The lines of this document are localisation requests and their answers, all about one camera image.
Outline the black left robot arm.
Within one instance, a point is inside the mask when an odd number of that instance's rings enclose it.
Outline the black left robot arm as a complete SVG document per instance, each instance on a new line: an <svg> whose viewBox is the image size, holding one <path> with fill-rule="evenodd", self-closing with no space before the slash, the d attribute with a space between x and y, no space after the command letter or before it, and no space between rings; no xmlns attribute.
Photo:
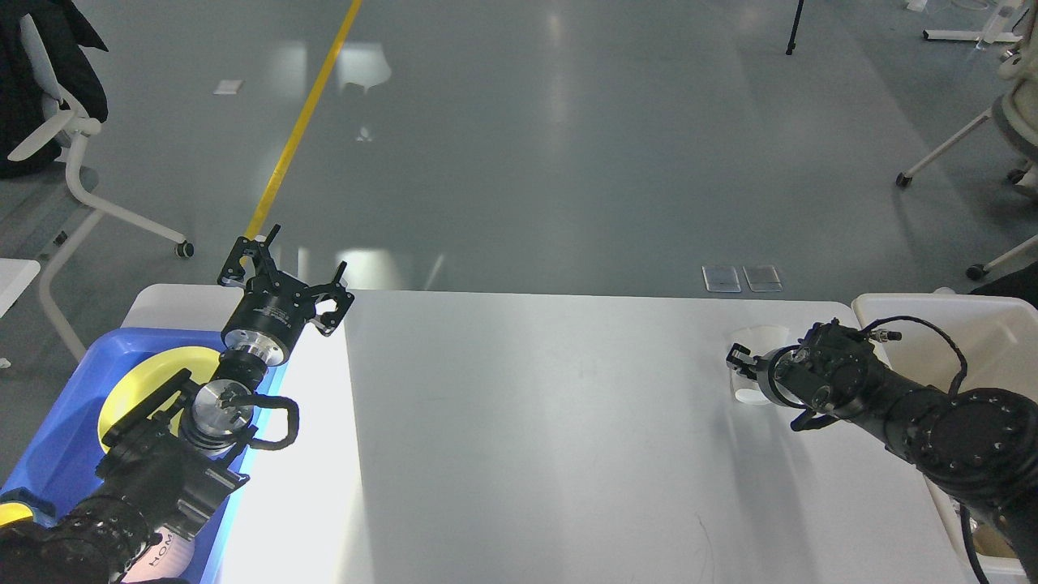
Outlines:
<svg viewBox="0 0 1038 584"><path fill-rule="evenodd" d="M238 237L218 277L240 287L221 330L223 351L203 384L182 368L101 436L101 485L47 527L23 518L2 528L4 583L118 583L160 543L161 529L195 539L227 499L248 482L231 463L248 449L295 443L300 409L264 395L260 384L289 361L305 326L332 335L354 302L342 285L309 285L279 270L269 248L278 234Z"/></svg>

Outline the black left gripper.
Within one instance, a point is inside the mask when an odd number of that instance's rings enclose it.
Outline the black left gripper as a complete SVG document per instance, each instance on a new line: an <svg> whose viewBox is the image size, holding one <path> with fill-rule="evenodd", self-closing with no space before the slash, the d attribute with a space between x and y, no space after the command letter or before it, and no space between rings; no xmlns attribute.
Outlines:
<svg viewBox="0 0 1038 584"><path fill-rule="evenodd" d="M267 237L238 237L217 277L221 287L244 289L241 302L221 332L225 347L249 352L264 363L285 363L307 322L323 336L331 336L340 326L354 296L342 285L347 262L340 262L332 281L307 287L281 283L281 271L269 251L269 244L281 227L272 226ZM320 304L333 308L320 311Z"/></svg>

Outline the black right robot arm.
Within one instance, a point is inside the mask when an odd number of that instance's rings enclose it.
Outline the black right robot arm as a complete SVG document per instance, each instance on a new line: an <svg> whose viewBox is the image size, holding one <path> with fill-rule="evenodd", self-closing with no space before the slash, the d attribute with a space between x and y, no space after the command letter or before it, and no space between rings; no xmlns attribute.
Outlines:
<svg viewBox="0 0 1038 584"><path fill-rule="evenodd" d="M772 404L797 408L794 432L846 421L880 440L960 506L960 530L972 569L979 572L969 521L989 525L1022 563L1037 572L1037 410L1008 389L961 391L968 365L952 346L959 370L949 388L923 385L894 372L876 355L880 341L901 333L875 319L848 328L818 322L797 343L752 354L739 343L727 352L737 376L757 382Z"/></svg>

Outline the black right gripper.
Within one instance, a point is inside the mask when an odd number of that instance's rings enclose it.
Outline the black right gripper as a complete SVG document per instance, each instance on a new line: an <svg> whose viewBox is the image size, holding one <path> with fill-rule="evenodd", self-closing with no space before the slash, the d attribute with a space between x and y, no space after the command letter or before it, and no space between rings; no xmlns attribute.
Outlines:
<svg viewBox="0 0 1038 584"><path fill-rule="evenodd" d="M802 400L783 385L783 377L788 373L792 355L797 349L785 346L768 351L764 355L755 355L750 354L749 347L733 343L727 352L726 363L735 376L757 382L757 387L769 402L802 408Z"/></svg>

